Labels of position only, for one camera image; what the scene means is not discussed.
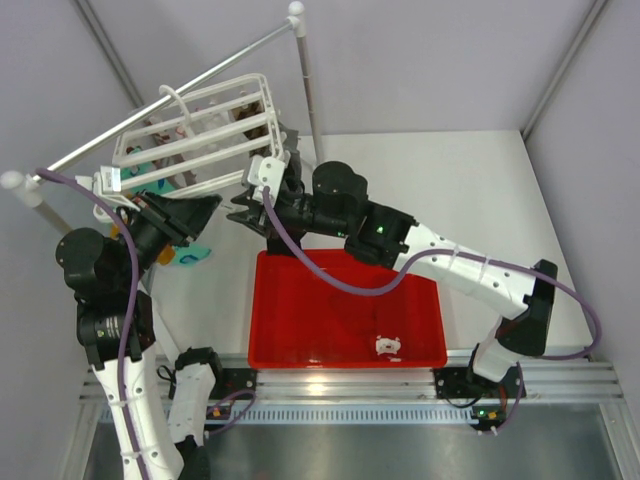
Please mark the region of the black sock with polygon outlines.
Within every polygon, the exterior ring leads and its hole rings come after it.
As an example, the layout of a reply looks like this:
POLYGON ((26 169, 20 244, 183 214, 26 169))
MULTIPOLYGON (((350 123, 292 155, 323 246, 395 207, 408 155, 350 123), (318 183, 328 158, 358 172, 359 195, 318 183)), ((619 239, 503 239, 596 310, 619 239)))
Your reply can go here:
POLYGON ((304 193, 305 186, 302 181, 302 162, 298 150, 289 151, 288 165, 284 170, 281 189, 286 192, 304 193))
MULTIPOLYGON (((301 240, 305 236, 304 231, 290 231, 288 230, 291 240, 295 243, 298 249, 301 248, 301 240)), ((275 256, 287 256, 294 257, 295 254, 291 251, 286 242, 280 237, 276 231, 271 231, 266 236, 267 254, 275 256)))

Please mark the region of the grey sock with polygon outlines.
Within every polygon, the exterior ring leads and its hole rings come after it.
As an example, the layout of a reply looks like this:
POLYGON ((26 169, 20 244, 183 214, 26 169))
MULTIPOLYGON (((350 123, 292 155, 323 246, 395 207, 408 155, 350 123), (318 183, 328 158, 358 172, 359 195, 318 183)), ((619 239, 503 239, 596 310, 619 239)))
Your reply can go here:
POLYGON ((285 152, 285 160, 290 162, 294 158, 299 157, 299 131, 286 127, 283 123, 278 123, 280 137, 283 150, 285 152))

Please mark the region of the white plastic sock hanger frame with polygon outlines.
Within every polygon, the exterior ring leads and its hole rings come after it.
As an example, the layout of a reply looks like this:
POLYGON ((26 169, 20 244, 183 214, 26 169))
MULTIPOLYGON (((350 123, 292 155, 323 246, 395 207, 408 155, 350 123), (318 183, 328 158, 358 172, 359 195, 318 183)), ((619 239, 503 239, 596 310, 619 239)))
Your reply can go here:
MULTIPOLYGON (((184 138, 165 147, 126 157, 114 156, 113 152, 108 166, 121 169, 121 167, 134 166, 174 153, 182 154, 185 162, 176 167, 169 167, 167 172, 179 173, 191 170, 197 178, 195 185, 169 193, 156 194, 183 199, 212 195, 234 185, 246 189, 242 185, 243 174, 255 155, 276 157, 288 165, 281 143, 278 110, 264 75, 246 74, 184 95, 178 94, 167 85, 161 86, 160 91, 169 96, 170 104, 145 120, 158 116, 162 122, 154 128, 154 131, 174 127, 175 132, 182 134, 184 138), (191 130, 190 125, 193 121, 208 114, 224 111, 228 111, 232 117, 230 125, 200 135, 194 134, 191 130), (230 136, 236 139, 234 146, 199 155, 199 150, 205 145, 230 136)), ((134 130, 134 136, 137 137, 142 133, 142 127, 143 122, 141 126, 130 128, 121 134, 116 140, 115 149, 118 140, 124 134, 134 130)), ((80 176, 77 181, 93 192, 94 175, 80 176)), ((121 182, 122 191, 119 195, 99 197, 112 207, 131 207, 134 204, 134 195, 144 190, 132 192, 127 189, 122 179, 121 182)))

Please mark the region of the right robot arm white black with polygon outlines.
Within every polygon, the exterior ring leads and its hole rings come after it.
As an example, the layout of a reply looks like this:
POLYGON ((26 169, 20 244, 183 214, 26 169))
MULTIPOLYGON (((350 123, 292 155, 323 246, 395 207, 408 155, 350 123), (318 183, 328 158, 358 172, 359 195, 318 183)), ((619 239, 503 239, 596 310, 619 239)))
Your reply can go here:
POLYGON ((558 285, 556 264, 540 260, 526 268, 462 247, 412 215, 371 200, 366 178, 343 162, 318 166, 309 187, 300 174, 274 168, 267 159, 249 172, 260 179, 244 180, 244 192, 231 200, 239 209, 228 219, 296 257, 332 287, 382 296, 413 273, 496 311, 498 323, 474 348, 467 367, 465 382, 476 395, 492 395, 520 360, 545 353, 558 285), (302 250, 300 240, 307 233, 343 239, 354 260, 390 270, 394 278, 380 287, 356 287, 337 279, 302 250))

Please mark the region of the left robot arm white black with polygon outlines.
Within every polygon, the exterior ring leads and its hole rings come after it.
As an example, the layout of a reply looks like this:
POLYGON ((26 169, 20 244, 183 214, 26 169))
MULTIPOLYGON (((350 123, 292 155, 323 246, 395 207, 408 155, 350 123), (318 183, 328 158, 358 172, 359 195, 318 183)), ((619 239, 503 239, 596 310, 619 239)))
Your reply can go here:
POLYGON ((113 216, 110 238, 83 227, 58 243, 55 259, 77 303, 76 335, 105 394, 126 479, 208 479, 204 447, 209 397, 226 374, 210 347, 189 347, 173 360, 171 407, 161 400, 153 303, 141 277, 169 247, 195 241, 222 199, 138 194, 113 216))

